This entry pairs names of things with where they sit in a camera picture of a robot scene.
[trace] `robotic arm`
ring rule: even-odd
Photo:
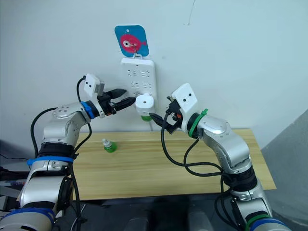
[[[176,89],[163,119],[150,114],[156,124],[172,134],[180,128],[195,139],[203,140],[216,154],[228,177],[224,182],[231,189],[233,215],[239,229],[251,231],[289,231],[280,221],[271,218],[272,212],[260,181],[256,178],[249,148],[245,141],[234,133],[227,121],[198,112],[198,101],[186,83]],[[167,122],[169,115],[174,125]]]
[[[135,102],[125,98],[112,102],[126,90],[104,92],[104,84],[91,74],[85,77],[84,90],[90,101],[71,103],[53,111],[44,129],[41,148],[32,165],[20,197],[21,209],[7,214],[0,221],[3,231],[50,231],[55,215],[68,208],[73,197],[72,164],[76,158],[76,143],[82,126],[95,117],[116,114]]]

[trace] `blue band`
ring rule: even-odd
[[[29,213],[29,212],[40,213],[40,214],[47,216],[48,219],[51,222],[51,225],[53,225],[53,218],[55,217],[55,214],[54,214],[53,210],[50,209],[50,208],[20,208],[20,209],[15,209],[12,212],[10,212],[9,214],[5,215],[4,218],[11,216],[11,215],[14,215],[14,214],[17,214],[17,213]]]
[[[284,225],[285,227],[287,227],[284,223],[282,223],[281,221],[274,219],[274,218],[264,218],[261,220],[257,220],[253,226],[251,226],[250,231],[254,231],[256,228],[258,228],[260,225],[264,225],[267,223],[276,223],[276,224],[280,224],[280,225]]]
[[[59,160],[59,161],[66,161],[66,162],[74,162],[74,159],[71,157],[47,155],[47,156],[42,156],[42,157],[38,157],[35,159],[28,159],[27,165],[32,165],[34,162],[38,160]]]
[[[92,108],[89,105],[87,105],[86,102],[81,101],[80,103],[85,108],[85,111],[89,114],[90,119],[94,119],[95,116],[93,114]]]

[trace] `cartoon eye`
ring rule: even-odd
[[[124,45],[125,47],[130,47],[130,43],[129,43],[127,40],[124,40],[124,41],[123,41],[123,45]]]

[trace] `plug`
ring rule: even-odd
[[[144,121],[150,121],[151,117],[149,113],[153,113],[155,111],[154,98],[148,93],[139,95],[136,98],[135,105],[138,114],[141,115],[141,118]]]

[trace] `white wall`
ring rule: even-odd
[[[308,1],[196,0],[192,6],[193,0],[1,0],[0,138],[32,153],[32,119],[76,101],[75,85],[85,73],[121,87],[114,27],[140,24],[156,63],[161,112],[165,97],[190,82],[200,109],[234,128],[252,128],[264,147],[307,109]],[[37,139],[48,118],[38,123]],[[133,108],[95,119],[92,127],[149,129]]]

